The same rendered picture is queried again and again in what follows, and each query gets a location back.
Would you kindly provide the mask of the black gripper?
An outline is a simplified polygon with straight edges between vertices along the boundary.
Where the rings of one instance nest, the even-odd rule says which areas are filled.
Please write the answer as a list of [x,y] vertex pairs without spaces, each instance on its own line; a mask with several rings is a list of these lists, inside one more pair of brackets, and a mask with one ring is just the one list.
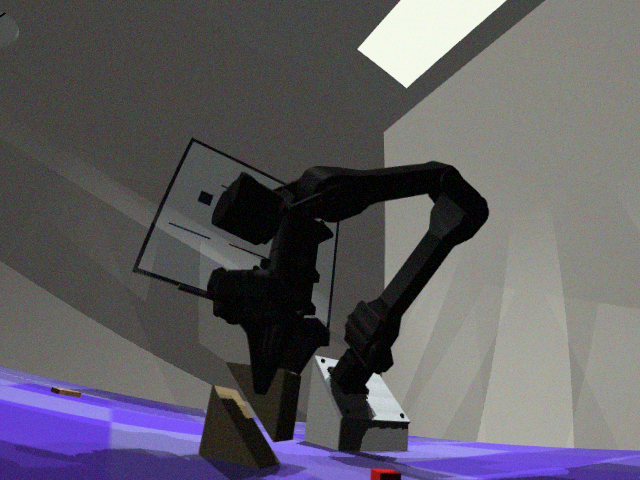
[[234,312],[249,343],[253,389],[267,393],[279,369],[297,374],[330,334],[315,315],[313,283],[319,283],[315,258],[307,252],[280,248],[261,260],[263,270],[229,269],[217,282],[214,298],[227,307],[248,300],[244,313]]

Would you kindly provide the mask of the red block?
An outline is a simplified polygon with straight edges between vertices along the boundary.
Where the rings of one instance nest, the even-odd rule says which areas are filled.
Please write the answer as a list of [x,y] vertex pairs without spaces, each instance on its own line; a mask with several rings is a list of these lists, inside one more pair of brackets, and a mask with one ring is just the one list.
[[401,473],[392,469],[371,469],[370,480],[401,480]]

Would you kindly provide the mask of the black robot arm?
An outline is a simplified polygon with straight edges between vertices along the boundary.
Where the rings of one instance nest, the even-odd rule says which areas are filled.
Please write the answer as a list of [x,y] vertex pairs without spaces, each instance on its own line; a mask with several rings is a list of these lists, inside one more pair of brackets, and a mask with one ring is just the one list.
[[242,172],[222,193],[211,223],[254,245],[273,238],[270,252],[298,249],[316,260],[318,244],[333,237],[324,221],[339,222],[376,202],[427,193],[435,203],[428,231],[382,294],[361,300],[347,317],[344,341],[350,349],[328,367],[342,393],[368,394],[371,375],[394,363],[391,347],[407,308],[453,247],[485,224],[486,199],[454,166],[433,160],[369,170],[314,166],[274,190]]

